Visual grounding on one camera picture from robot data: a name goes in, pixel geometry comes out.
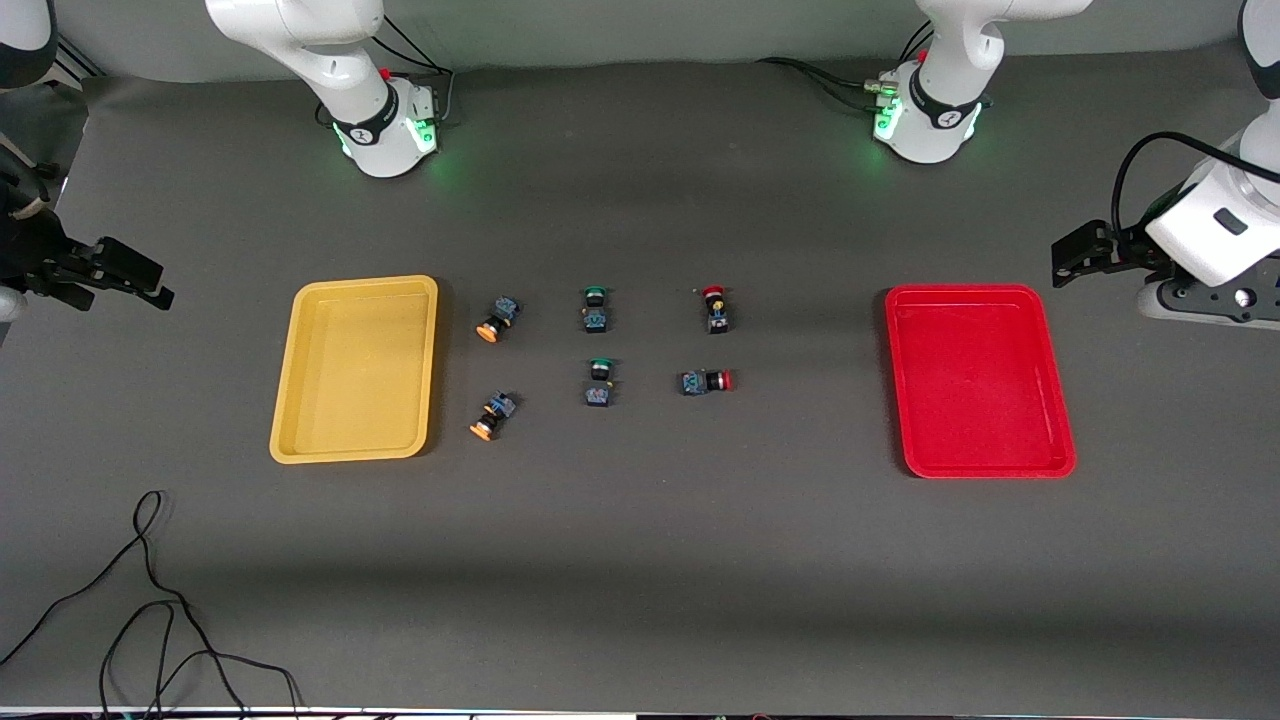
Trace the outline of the orange-yellow push button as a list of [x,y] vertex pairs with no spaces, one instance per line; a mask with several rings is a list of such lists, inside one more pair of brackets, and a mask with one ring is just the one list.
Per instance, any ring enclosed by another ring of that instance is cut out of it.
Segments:
[[476,334],[488,343],[495,345],[508,331],[522,311],[520,301],[511,296],[498,296],[492,305],[490,314],[476,327]]
[[480,439],[494,441],[502,427],[515,414],[518,401],[513,395],[497,392],[484,405],[481,416],[468,429]]

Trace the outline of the red plastic tray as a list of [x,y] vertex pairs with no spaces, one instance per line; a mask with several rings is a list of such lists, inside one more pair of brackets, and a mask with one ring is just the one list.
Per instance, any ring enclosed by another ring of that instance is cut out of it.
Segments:
[[1076,450],[1050,324],[1024,284],[901,284],[884,297],[906,466],[931,480],[1069,477]]

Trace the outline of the yellow plastic tray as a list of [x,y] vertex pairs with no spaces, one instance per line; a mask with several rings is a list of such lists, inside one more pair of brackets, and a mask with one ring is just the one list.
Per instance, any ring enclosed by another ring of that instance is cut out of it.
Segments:
[[282,465],[412,457],[428,443],[439,287],[429,275],[294,296],[269,450]]

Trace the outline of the dark grey table cloth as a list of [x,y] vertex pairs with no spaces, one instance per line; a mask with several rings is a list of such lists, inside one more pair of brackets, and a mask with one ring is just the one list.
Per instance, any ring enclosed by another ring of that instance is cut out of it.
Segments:
[[[63,223],[175,302],[36,300],[0,348],[0,656],[160,489],[161,580],[312,705],[1280,717],[1280,333],[1140,316],[1138,273],[1050,283],[1139,137],[1262,109],[1244,61],[1014,58],[991,95],[913,167],[785,68],[483,70],[440,155],[376,181],[297,82],[88,86]],[[276,462],[294,296],[394,275],[439,287],[425,448]],[[909,471],[906,283],[1041,295],[1069,477]],[[682,396],[701,369],[733,389]]]

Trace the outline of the aluminium frame rail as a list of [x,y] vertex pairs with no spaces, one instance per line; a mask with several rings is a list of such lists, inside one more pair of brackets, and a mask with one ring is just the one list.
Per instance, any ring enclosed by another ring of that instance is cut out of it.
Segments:
[[72,88],[82,90],[87,79],[106,76],[104,68],[93,61],[82,49],[60,33],[54,33],[55,56],[44,82],[46,85],[59,83]]

